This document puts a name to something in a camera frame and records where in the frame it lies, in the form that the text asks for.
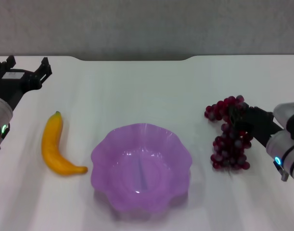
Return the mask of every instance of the gray wall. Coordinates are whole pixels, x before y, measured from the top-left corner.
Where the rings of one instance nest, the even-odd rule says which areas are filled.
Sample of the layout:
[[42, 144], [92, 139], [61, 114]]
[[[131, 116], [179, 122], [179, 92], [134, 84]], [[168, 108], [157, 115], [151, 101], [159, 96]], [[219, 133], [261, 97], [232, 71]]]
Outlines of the gray wall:
[[294, 53], [294, 0], [0, 0], [0, 55]]

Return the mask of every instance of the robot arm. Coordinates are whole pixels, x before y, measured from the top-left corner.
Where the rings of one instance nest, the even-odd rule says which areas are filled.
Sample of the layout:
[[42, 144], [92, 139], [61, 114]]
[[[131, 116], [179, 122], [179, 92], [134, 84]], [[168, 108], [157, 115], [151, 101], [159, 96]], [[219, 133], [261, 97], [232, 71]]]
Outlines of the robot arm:
[[[258, 107], [242, 112], [231, 106], [229, 114], [237, 130], [249, 132], [266, 148], [283, 181], [289, 175], [294, 178], [294, 103], [280, 104], [273, 113]], [[273, 122], [274, 117], [284, 129]]]
[[0, 63], [0, 144], [10, 130], [13, 110], [22, 96], [42, 88], [42, 83], [52, 74], [48, 58], [43, 58], [35, 72], [12, 69], [15, 64], [13, 56]]

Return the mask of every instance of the blue indicator light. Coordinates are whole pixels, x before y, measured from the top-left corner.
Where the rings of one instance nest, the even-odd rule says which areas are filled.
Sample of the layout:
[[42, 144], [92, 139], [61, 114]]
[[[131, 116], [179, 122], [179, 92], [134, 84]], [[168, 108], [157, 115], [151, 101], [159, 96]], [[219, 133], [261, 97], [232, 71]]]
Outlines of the blue indicator light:
[[277, 164], [281, 165], [281, 160], [278, 157], [275, 157], [275, 161]]

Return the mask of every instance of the plastic banana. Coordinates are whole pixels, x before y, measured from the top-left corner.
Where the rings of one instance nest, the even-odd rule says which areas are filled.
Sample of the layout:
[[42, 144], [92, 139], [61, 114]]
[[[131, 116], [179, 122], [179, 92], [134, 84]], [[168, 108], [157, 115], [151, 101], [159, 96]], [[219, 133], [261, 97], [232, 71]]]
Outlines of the plastic banana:
[[63, 120], [60, 112], [53, 114], [46, 123], [42, 137], [42, 156], [46, 165], [55, 173], [62, 176], [85, 174], [87, 167], [78, 167], [62, 157], [58, 146]]

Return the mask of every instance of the grape bunch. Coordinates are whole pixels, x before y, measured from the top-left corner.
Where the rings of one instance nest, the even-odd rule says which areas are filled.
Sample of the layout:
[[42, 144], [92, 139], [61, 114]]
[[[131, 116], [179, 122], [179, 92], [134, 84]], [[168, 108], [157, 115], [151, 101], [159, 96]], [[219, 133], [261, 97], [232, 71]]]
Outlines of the grape bunch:
[[214, 169], [232, 168], [234, 170], [249, 169], [250, 164], [246, 161], [247, 157], [244, 150], [252, 146], [253, 137], [245, 131], [237, 131], [231, 125], [229, 120], [229, 106], [234, 105], [240, 112], [248, 108], [244, 102], [244, 97], [239, 95], [236, 98], [230, 96], [224, 101], [218, 101], [217, 104], [207, 106], [205, 117], [210, 121], [224, 120], [221, 125], [222, 135], [217, 136], [213, 141], [214, 154], [211, 155], [211, 161]]

